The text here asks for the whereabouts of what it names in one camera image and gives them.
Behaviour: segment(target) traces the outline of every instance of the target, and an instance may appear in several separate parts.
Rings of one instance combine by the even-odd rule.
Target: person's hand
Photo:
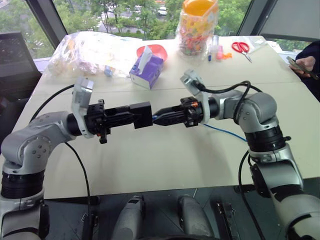
[[[305,67],[305,69],[307,69],[308,71],[312,71],[312,69],[314,68],[314,65],[316,63],[316,59],[313,56],[308,56],[305,58],[300,58],[297,59],[295,61],[296,64]],[[289,65],[289,67],[296,73],[298,74],[300,77],[302,78],[310,78],[310,74],[306,73],[300,69],[297,69],[296,67]]]

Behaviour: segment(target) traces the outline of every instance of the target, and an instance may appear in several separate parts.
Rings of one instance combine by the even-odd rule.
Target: white tabletop
[[[235,37],[221,37],[225,52]],[[90,103],[105,100],[105,108],[150,101],[152,112],[180,104],[190,96],[179,78],[192,67],[172,50],[172,40],[160,43],[168,52],[166,68],[152,90],[144,89],[124,78],[91,77],[95,86]],[[252,53],[252,64],[241,54],[222,62],[204,61],[194,66],[207,87],[229,86],[244,80],[271,94],[278,106],[277,116],[284,136],[304,178],[320,176],[320,105],[299,78],[268,46]],[[67,74],[52,79],[45,73],[26,104],[15,130],[25,127],[33,113],[50,95],[74,78]],[[71,111],[72,90],[53,99],[41,112]],[[231,119],[210,125],[244,136]],[[238,184],[240,160],[248,149],[245,142],[231,135],[204,127],[185,128],[183,124],[115,127],[100,144],[97,137],[77,137],[70,144],[78,151],[87,170],[92,195],[132,193],[168,189],[227,186]],[[249,168],[243,169],[242,182],[252,183]],[[51,154],[45,172],[45,198],[85,196],[86,186],[81,167],[74,154],[63,144]]]

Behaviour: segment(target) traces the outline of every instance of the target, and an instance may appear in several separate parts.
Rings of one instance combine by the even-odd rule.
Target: red bowl
[[[167,60],[168,54],[163,46],[161,46],[159,44],[153,44],[153,45],[148,45],[148,47],[151,49],[153,55],[155,55],[159,58],[162,58],[164,62]],[[136,55],[138,56],[138,58],[142,55],[144,50],[145,50],[145,46],[139,47],[136,50]]]

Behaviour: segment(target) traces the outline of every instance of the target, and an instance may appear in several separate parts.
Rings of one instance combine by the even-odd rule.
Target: tissue box
[[[135,84],[138,84],[147,89],[151,89],[158,79],[162,68],[164,67],[164,60],[160,57],[152,55],[150,60],[144,66],[142,73],[139,74],[140,70],[138,69],[138,65],[140,63],[141,56],[137,59],[137,61],[131,68],[129,73],[130,78]]]

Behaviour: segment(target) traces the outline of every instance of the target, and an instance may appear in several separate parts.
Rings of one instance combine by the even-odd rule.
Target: blue cable
[[[242,136],[239,136],[239,135],[237,135],[237,134],[235,134],[235,133],[233,133],[233,132],[231,132],[231,131],[224,130],[224,129],[221,129],[221,128],[217,128],[217,127],[215,127],[215,126],[211,126],[211,125],[208,125],[208,124],[203,124],[203,125],[206,126],[206,127],[208,127],[208,128],[211,128],[211,129],[214,129],[214,130],[218,130],[218,131],[224,132],[224,133],[226,133],[226,134],[230,134],[230,135],[232,135],[232,136],[237,137],[238,139],[241,139],[241,140],[244,141],[244,142],[247,142],[247,140],[246,140],[245,138],[243,138]]]

